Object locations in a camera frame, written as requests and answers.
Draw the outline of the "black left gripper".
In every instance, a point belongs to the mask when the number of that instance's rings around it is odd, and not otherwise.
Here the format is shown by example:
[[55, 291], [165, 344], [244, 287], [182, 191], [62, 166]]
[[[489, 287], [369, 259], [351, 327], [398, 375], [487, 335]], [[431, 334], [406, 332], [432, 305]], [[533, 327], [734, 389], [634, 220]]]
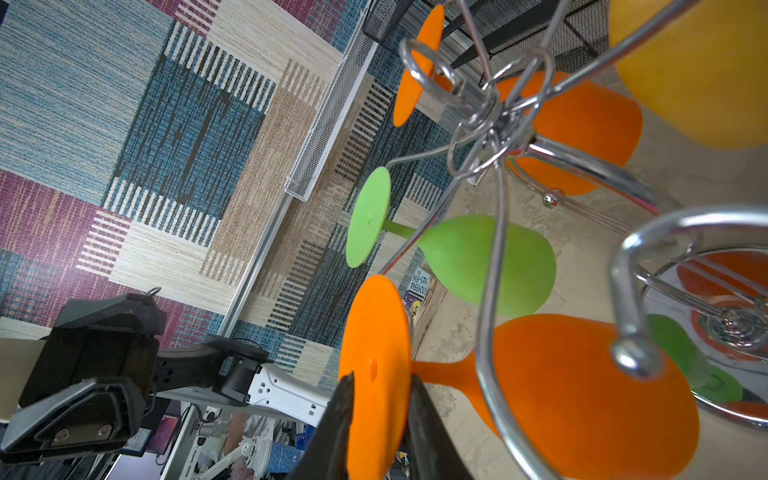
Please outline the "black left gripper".
[[24, 408], [11, 416], [1, 461], [37, 464], [120, 450], [144, 416], [159, 350], [149, 335], [163, 334], [166, 322], [151, 295], [67, 301], [22, 391]]

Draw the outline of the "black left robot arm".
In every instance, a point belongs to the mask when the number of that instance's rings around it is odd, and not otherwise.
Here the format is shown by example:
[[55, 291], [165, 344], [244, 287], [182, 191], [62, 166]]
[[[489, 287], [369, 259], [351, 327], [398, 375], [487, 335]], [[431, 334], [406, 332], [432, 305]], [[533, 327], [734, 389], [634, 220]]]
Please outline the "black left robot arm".
[[116, 452], [163, 412], [160, 393], [183, 388], [218, 408], [271, 409], [318, 425], [329, 392], [292, 377], [257, 345], [208, 335], [163, 349], [166, 322], [151, 294], [67, 301], [8, 421], [2, 462]]

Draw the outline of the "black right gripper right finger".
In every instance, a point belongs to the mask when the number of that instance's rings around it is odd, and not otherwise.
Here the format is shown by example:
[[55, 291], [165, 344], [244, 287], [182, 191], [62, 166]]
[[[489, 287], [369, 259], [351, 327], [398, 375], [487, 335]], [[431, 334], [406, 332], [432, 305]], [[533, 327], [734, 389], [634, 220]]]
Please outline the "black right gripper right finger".
[[411, 377], [407, 437], [411, 479], [472, 479], [424, 383], [415, 374]]

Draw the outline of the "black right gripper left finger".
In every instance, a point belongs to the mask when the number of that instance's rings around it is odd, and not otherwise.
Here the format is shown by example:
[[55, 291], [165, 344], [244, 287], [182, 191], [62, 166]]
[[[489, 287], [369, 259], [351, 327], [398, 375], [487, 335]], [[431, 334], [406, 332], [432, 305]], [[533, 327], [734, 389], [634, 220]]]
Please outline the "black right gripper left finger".
[[349, 435], [353, 420], [355, 377], [342, 377], [315, 434], [288, 480], [346, 480]]

